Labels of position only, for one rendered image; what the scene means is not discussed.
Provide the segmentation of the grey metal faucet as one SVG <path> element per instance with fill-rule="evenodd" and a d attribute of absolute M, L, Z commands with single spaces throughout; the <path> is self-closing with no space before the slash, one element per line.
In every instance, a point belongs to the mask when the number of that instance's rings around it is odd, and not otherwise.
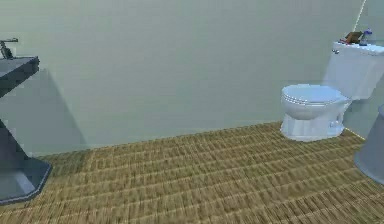
<path fill-rule="evenodd" d="M 0 40 L 0 53 L 2 54 L 4 59 L 12 60 L 13 54 L 12 51 L 6 46 L 7 43 L 17 43 L 17 38 L 11 38 L 6 40 Z"/>

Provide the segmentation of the gray cylindrical trashcan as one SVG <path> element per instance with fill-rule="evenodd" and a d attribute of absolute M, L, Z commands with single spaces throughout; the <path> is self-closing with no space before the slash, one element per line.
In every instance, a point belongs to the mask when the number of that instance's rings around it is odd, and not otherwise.
<path fill-rule="evenodd" d="M 354 162 L 363 174 L 384 185 L 384 104 L 378 107 L 377 118 Z"/>

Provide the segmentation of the brown box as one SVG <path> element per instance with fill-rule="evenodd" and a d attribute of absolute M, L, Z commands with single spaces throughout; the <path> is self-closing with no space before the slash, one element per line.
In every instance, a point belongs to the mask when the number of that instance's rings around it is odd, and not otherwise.
<path fill-rule="evenodd" d="M 339 42 L 343 44 L 359 44 L 360 37 L 363 35 L 361 31 L 352 31 L 349 32 L 343 39 L 340 39 Z"/>

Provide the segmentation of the white toilet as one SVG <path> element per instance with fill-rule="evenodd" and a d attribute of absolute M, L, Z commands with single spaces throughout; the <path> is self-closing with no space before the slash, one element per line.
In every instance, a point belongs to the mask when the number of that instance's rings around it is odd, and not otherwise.
<path fill-rule="evenodd" d="M 348 107 L 370 98 L 383 75 L 384 46 L 335 42 L 320 83 L 282 88 L 282 135 L 302 142 L 341 135 Z"/>

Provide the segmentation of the dark grey pedestal sink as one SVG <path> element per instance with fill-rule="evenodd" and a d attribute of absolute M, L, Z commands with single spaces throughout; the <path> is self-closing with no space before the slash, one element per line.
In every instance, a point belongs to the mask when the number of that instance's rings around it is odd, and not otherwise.
<path fill-rule="evenodd" d="M 39 71 L 37 56 L 0 59 L 0 99 Z M 0 205 L 27 201 L 38 195 L 52 170 L 29 157 L 0 119 Z"/>

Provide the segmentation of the blue spray bottle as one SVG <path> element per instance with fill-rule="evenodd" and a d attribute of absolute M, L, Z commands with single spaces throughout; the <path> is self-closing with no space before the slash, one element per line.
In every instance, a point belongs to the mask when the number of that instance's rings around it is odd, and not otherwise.
<path fill-rule="evenodd" d="M 360 46 L 367 46 L 371 35 L 372 35 L 372 30 L 370 28 L 366 29 L 363 32 L 363 35 L 362 35 L 360 42 L 359 42 L 359 45 Z"/>

